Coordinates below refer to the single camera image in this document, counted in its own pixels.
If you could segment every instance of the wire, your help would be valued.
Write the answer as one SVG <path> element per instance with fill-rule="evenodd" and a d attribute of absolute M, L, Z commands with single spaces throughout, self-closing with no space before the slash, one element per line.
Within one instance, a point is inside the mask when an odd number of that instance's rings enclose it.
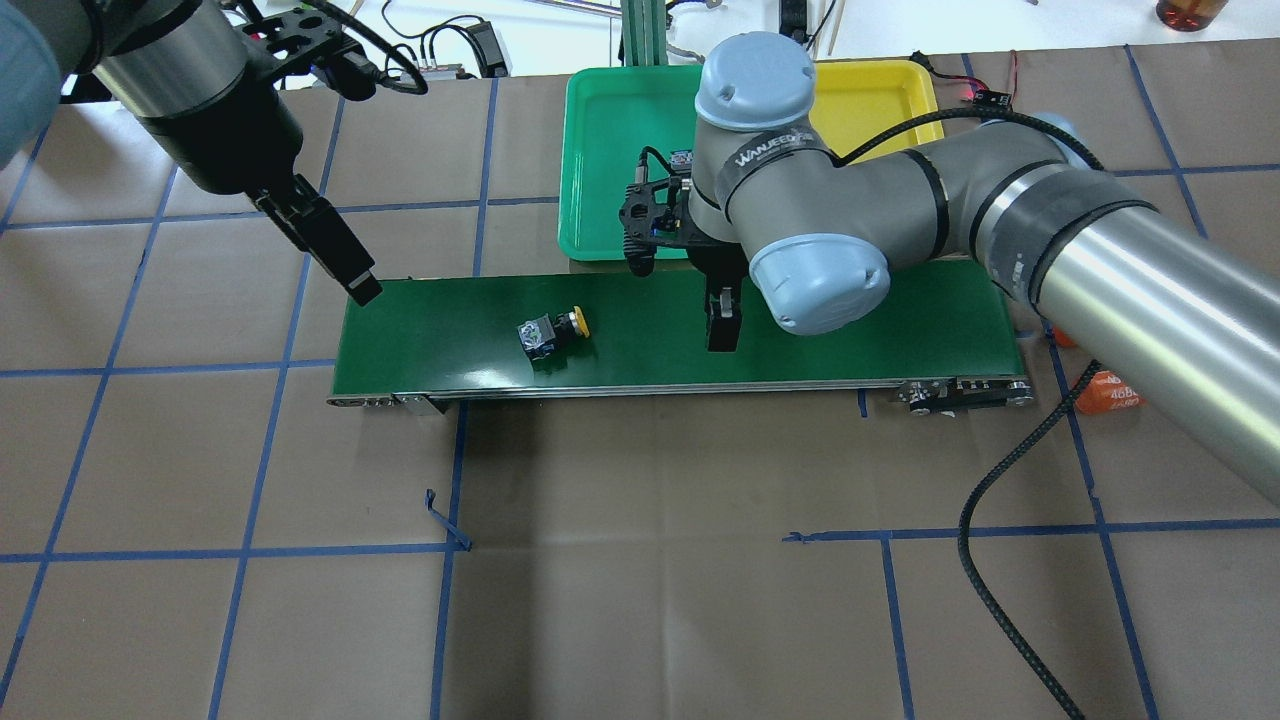
<path fill-rule="evenodd" d="M 1062 128 L 1038 118 L 1032 118 L 1010 110 L 998 110 L 995 108 L 956 108 L 952 110 L 925 113 L 924 115 L 911 118 L 910 120 L 888 128 L 887 131 L 858 146 L 852 152 L 836 158 L 833 163 L 837 168 L 845 167 L 897 135 L 923 124 L 952 118 L 984 118 L 1027 126 L 1032 129 L 1043 132 L 1053 140 L 1057 140 L 1073 152 L 1079 155 L 1080 159 L 1083 159 L 1094 170 L 1106 169 L 1102 167 L 1102 163 L 1097 159 L 1097 156 L 1084 146 L 1084 143 Z M 973 524 L 973 514 L 978 507 L 978 501 L 982 500 L 987 491 L 991 489 L 991 486 L 993 486 L 996 480 L 1014 465 L 1014 462 L 1018 462 L 1018 460 L 1036 447 L 1036 443 L 1048 434 L 1048 432 L 1053 429 L 1053 425 L 1056 425 L 1057 421 L 1071 410 L 1071 406 L 1080 397 L 1080 393 L 1083 393 L 1089 386 L 1089 380 L 1092 380 L 1093 375 L 1097 374 L 1098 368 L 1098 361 L 1091 360 L 1089 365 L 1084 369 L 1084 374 L 1080 375 L 1080 379 L 1076 380 L 1075 386 L 1066 393 L 1062 401 L 1053 407 L 1048 416 L 1044 418 L 1044 420 L 1042 420 L 1041 424 L 1023 439 L 1023 442 L 1018 443 L 1018 446 L 1014 447 L 1009 455 L 997 462 L 996 466 L 992 468 L 991 471 L 987 473 L 987 475 L 978 483 L 978 486 L 973 488 L 973 492 L 969 495 L 969 500 L 965 501 L 964 509 L 960 511 L 959 532 L 956 536 L 956 546 L 960 552 L 960 565 L 964 568 L 965 577 L 969 578 L 969 583 L 973 585 L 973 589 L 978 593 L 978 597 L 987 607 L 987 611 L 991 612 L 991 616 L 996 619 L 996 624 L 1000 629 L 1005 632 L 1006 637 L 1009 637 L 1009 641 L 1014 644 L 1014 648 L 1018 650 L 1018 653 L 1023 656 L 1023 660 L 1025 660 L 1030 669 L 1036 673 L 1036 676 L 1041 679 L 1041 683 L 1043 683 L 1050 694 L 1053 696 L 1053 700 L 1056 700 L 1062 707 L 1068 717 L 1071 717 L 1073 720 L 1083 720 L 1084 714 L 1080 712 L 1080 708 L 1071 700 L 1071 696 L 1068 694 L 1062 684 L 1053 676 L 1053 673 L 1051 673 L 1048 666 L 1044 665 L 1044 661 L 1036 653 L 1036 650 L 1027 642 L 1027 638 L 1018 632 L 1014 621 L 1009 619 L 1009 614 L 1005 612 L 1004 607 L 1000 606 L 996 597 L 991 593 L 991 588 L 987 587 L 987 583 L 978 573 L 977 565 L 973 562 L 973 555 L 969 551 L 969 536 Z"/>
<path fill-rule="evenodd" d="M 640 150 L 640 161 L 641 163 L 645 161 L 645 156 L 646 155 L 649 158 L 653 158 L 654 160 L 658 160 L 658 164 L 662 165 L 662 169 L 667 170 L 668 176 L 675 176 L 676 174 L 676 170 L 672 169 L 671 163 L 668 163 L 667 159 L 662 156 L 662 152 L 658 152 L 658 150 L 654 149 L 653 146 L 645 145 Z"/>
<path fill-rule="evenodd" d="M 424 29 L 422 32 L 416 32 L 416 33 L 410 35 L 410 33 L 406 33 L 406 32 L 401 31 L 399 28 L 397 28 L 392 23 L 392 19 L 387 17 L 387 8 L 389 8 L 390 4 L 392 4 L 392 0 L 387 0 L 385 3 L 383 3 L 383 6 L 380 9 L 380 13 L 383 15 L 383 22 L 387 23 L 387 27 L 390 28 L 392 32 L 394 32 L 396 35 L 403 37 L 404 40 L 419 40 L 419 41 L 422 41 L 424 38 L 426 38 L 428 35 L 438 31 L 439 28 L 442 28 L 442 27 L 444 27 L 444 26 L 447 26 L 447 24 L 449 24 L 449 23 L 452 23 L 454 20 L 463 20 L 463 19 L 471 18 L 471 19 L 481 22 L 481 23 L 485 22 L 483 17 L 474 15 L 474 14 L 470 14 L 470 13 L 468 14 L 462 14 L 462 15 L 453 15 L 452 18 L 449 18 L 449 19 L 442 22 L 442 23 L 436 23 L 436 24 L 434 24 L 434 26 Z M 426 56 L 426 49 L 425 47 L 422 49 L 421 54 L 422 54 L 424 58 Z"/>
<path fill-rule="evenodd" d="M 461 26 L 456 26 L 456 24 L 442 24 L 442 26 L 435 27 L 434 29 L 430 31 L 431 32 L 431 40 L 430 40 L 430 42 L 428 42 L 428 55 L 431 59 L 431 64 L 433 65 L 436 64 L 435 63 L 435 36 L 439 35 L 442 31 L 445 31 L 445 29 L 452 29 L 453 32 L 457 32 L 458 35 L 462 36 L 463 40 L 467 41 L 467 45 L 471 46 L 471 54 L 475 55 L 475 58 L 476 58 L 476 64 L 479 65 L 477 69 L 479 69 L 480 74 L 484 74 L 485 68 L 489 67 L 489 61 L 485 59 L 485 54 L 484 54 L 484 50 L 480 47 L 480 42 L 476 41 L 475 36 L 471 35 L 467 31 L 467 28 L 461 27 Z"/>
<path fill-rule="evenodd" d="M 973 524 L 973 514 L 978 507 L 978 501 L 982 500 L 987 491 L 991 489 L 991 486 L 996 484 L 996 480 L 998 480 L 1000 477 L 1014 465 L 1014 462 L 1018 462 L 1024 455 L 1027 455 L 1030 448 L 1034 447 L 1041 438 L 1048 434 L 1048 432 L 1053 429 L 1053 425 L 1056 425 L 1057 421 L 1071 410 L 1071 405 L 1074 405 L 1076 398 L 1080 397 L 1084 388 L 1089 386 L 1089 380 L 1093 379 L 1098 368 L 1098 361 L 1092 360 L 1084 369 L 1084 374 L 1080 375 L 1079 380 L 1076 380 L 1075 387 L 1066 393 L 1066 397 L 1064 397 L 1062 401 L 1053 407 L 1048 416 L 1044 418 L 1044 420 L 1042 420 L 1041 424 L 1023 439 L 1023 442 L 1018 443 L 1018 447 L 1010 451 L 1004 460 L 997 462 L 996 466 L 987 473 L 987 477 L 978 483 L 978 487 L 973 488 L 973 492 L 969 493 L 969 500 L 965 501 L 964 509 L 960 511 L 960 528 L 956 537 L 956 548 L 960 552 L 960 565 L 964 568 L 964 574 L 969 578 L 969 583 L 973 584 L 973 589 L 977 591 L 978 597 L 982 600 L 982 603 L 987 606 L 987 611 L 991 612 L 991 616 L 996 619 L 996 624 L 1000 625 L 1000 629 L 1004 630 L 1005 635 L 1009 637 L 1009 641 L 1014 643 L 1018 653 L 1023 656 L 1023 660 L 1025 660 L 1028 665 L 1030 665 L 1036 676 L 1041 679 L 1041 683 L 1044 684 L 1050 694 L 1053 696 L 1053 700 L 1056 700 L 1062 707 L 1066 716 L 1073 720 L 1083 720 L 1084 714 L 1080 712 L 1080 708 L 1075 705 L 1075 701 L 1071 700 L 1071 696 L 1068 694 L 1062 684 L 1053 676 L 1053 673 L 1051 673 L 1048 666 L 1044 665 L 1044 661 L 1041 660 L 1039 655 L 1036 653 L 1030 643 L 1027 642 L 1027 638 L 1018 632 L 1018 628 L 1014 626 L 1014 621 L 1009 619 L 1009 614 L 1005 612 L 1005 609 L 996 602 L 996 597 L 991 593 L 991 588 L 987 587 L 987 583 L 978 573 L 978 568 L 973 564 L 973 555 L 969 552 L 969 534 L 970 525 Z"/>
<path fill-rule="evenodd" d="M 933 69 L 933 63 L 929 61 L 929 56 L 925 55 L 924 53 L 920 53 L 919 50 L 916 50 L 915 53 L 911 53 L 911 56 L 909 58 L 909 60 L 911 60 L 913 63 L 915 63 L 915 64 L 920 65 L 922 68 L 924 68 L 925 70 L 928 70 L 929 74 L 933 76 L 933 77 L 942 78 L 942 79 L 960 79 L 960 81 L 968 82 L 970 87 L 975 87 L 978 90 L 986 90 L 986 91 L 991 90 L 987 86 L 987 83 L 982 82 L 980 79 L 978 79 L 978 78 L 975 78 L 973 76 L 952 76 L 952 74 L 947 74 L 947 73 L 940 73 L 938 70 Z"/>
<path fill-rule="evenodd" d="M 1009 70 L 1012 76 L 1009 81 L 1009 104 L 1012 105 L 1014 99 L 1018 97 L 1018 50 L 1010 50 L 1009 56 L 1011 58 L 1010 64 L 1012 65 Z"/>
<path fill-rule="evenodd" d="M 390 42 L 387 42 L 387 40 L 384 40 L 380 35 L 369 29 L 369 26 L 360 22 L 358 19 L 352 17 L 351 13 L 343 10 L 342 8 L 338 8 L 329 0 L 306 0 L 306 4 L 324 13 L 329 18 L 349 27 L 356 35 L 371 42 L 374 47 L 378 47 L 379 50 L 385 53 L 388 58 L 394 59 L 399 67 L 404 68 L 404 72 L 408 73 L 408 77 L 413 81 L 413 86 L 408 87 L 399 82 L 396 82 L 396 79 L 390 78 L 387 73 L 383 73 L 383 77 L 379 78 L 378 85 L 381 85 L 388 90 L 394 90 L 396 92 L 404 92 L 408 95 L 426 95 L 428 91 L 426 79 L 422 78 L 422 73 L 419 72 L 417 64 L 411 63 L 410 59 L 406 58 L 403 53 L 397 50 Z"/>
<path fill-rule="evenodd" d="M 237 4 L 241 6 L 241 10 L 244 12 L 244 15 L 247 15 L 248 22 L 251 23 L 262 22 L 264 19 L 262 12 L 257 9 L 257 5 L 253 4 L 253 0 L 239 0 L 239 3 Z"/>
<path fill-rule="evenodd" d="M 818 44 L 818 36 L 822 35 L 822 28 L 827 27 L 827 20 L 831 19 L 831 12 L 836 9 L 836 0 L 831 0 L 831 5 L 827 6 L 827 12 L 823 13 L 822 20 L 818 27 L 814 28 L 813 35 L 809 36 L 809 44 L 804 46 L 805 50 L 813 50 L 813 46 Z"/>
<path fill-rule="evenodd" d="M 408 42 L 397 42 L 396 45 L 392 45 L 392 47 L 394 47 L 397 50 L 401 50 L 401 49 L 408 50 L 408 55 L 413 60 L 413 64 L 415 65 L 417 64 L 417 51 L 413 50 L 413 46 L 410 45 Z M 388 55 L 383 60 L 383 74 L 388 74 L 388 76 L 390 74 L 390 64 L 392 64 L 392 56 Z"/>
<path fill-rule="evenodd" d="M 884 141 L 901 135 L 909 129 L 915 129 L 920 126 L 929 123 L 936 123 L 940 120 L 951 120 L 955 118 L 982 118 L 987 120 L 1005 120 L 1009 123 L 1015 123 L 1020 126 L 1027 126 L 1032 129 L 1039 131 L 1053 140 L 1065 145 L 1071 152 L 1080 156 L 1094 170 L 1103 170 L 1102 163 L 1098 158 L 1084 146 L 1083 142 L 1076 140 L 1071 133 L 1065 129 L 1047 123 L 1039 118 L 1033 118 L 1030 115 L 1023 115 L 1020 113 L 1014 113 L 1011 110 L 1000 110 L 996 108 L 952 108 L 950 110 L 934 110 L 932 113 L 925 113 L 923 115 L 911 118 L 910 120 L 901 122 L 887 131 L 877 135 L 876 137 L 868 140 L 867 142 L 855 147 L 847 155 L 841 155 L 833 159 L 833 164 L 837 168 L 844 168 L 845 165 L 852 163 L 854 160 L 861 158 L 863 155 L 870 152 L 877 146 L 882 145 Z"/>

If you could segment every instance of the small object on conveyor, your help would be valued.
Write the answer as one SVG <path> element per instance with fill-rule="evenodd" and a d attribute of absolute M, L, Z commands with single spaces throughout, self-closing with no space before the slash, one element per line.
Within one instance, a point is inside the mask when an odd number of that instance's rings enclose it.
<path fill-rule="evenodd" d="M 591 337 L 591 331 L 586 327 L 586 316 L 577 305 L 568 313 L 556 315 L 554 320 L 550 315 L 525 320 L 517 332 L 520 333 L 520 345 L 530 360 L 547 357 L 575 338 Z"/>

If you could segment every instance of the orange object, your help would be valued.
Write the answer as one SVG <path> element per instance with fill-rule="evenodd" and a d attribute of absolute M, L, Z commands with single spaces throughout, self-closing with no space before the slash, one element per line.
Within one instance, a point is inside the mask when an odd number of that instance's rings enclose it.
<path fill-rule="evenodd" d="M 1075 410 L 1084 415 L 1100 415 L 1146 404 L 1140 395 L 1111 370 L 1100 370 L 1089 387 L 1075 401 Z"/>
<path fill-rule="evenodd" d="M 1071 336 L 1064 333 L 1060 328 L 1050 328 L 1048 332 L 1053 336 L 1053 342 L 1059 347 L 1075 347 L 1075 341 L 1071 340 Z"/>

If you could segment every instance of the gray robot arm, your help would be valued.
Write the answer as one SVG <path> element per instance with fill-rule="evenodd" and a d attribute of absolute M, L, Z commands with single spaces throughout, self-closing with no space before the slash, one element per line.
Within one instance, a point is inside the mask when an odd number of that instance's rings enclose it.
<path fill-rule="evenodd" d="M 413 87 L 389 81 L 335 10 L 312 5 L 233 28 L 214 0 L 0 0 L 0 47 L 12 58 L 0 69 L 0 161 L 49 123 L 68 73 L 92 70 L 196 184 L 248 195 L 364 305 L 381 290 L 374 260 L 294 174 L 302 131 L 274 82 L 315 73 L 348 100 L 378 85 L 416 94 L 426 85 L 416 69 Z"/>
<path fill-rule="evenodd" d="M 1276 278 L 1019 124 L 837 167 L 813 88 L 799 46 L 749 33 L 708 56 L 696 101 L 689 218 L 741 247 L 778 325 L 836 329 L 893 270 L 968 254 L 1280 505 Z"/>

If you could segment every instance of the yellow tray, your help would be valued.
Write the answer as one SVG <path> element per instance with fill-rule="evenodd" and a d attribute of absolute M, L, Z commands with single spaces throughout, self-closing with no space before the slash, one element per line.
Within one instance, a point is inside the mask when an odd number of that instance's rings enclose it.
<path fill-rule="evenodd" d="M 618 208 L 635 181 L 645 145 L 663 152 L 694 146 L 694 95 L 701 65 L 593 68 L 568 82 L 561 167 L 559 245 L 573 260 L 621 260 Z M 937 109 L 933 83 L 908 60 L 818 63 L 818 99 L 809 117 L 836 152 Z M 867 158 L 942 137 L 931 123 Z M 662 249 L 658 258 L 684 258 Z"/>

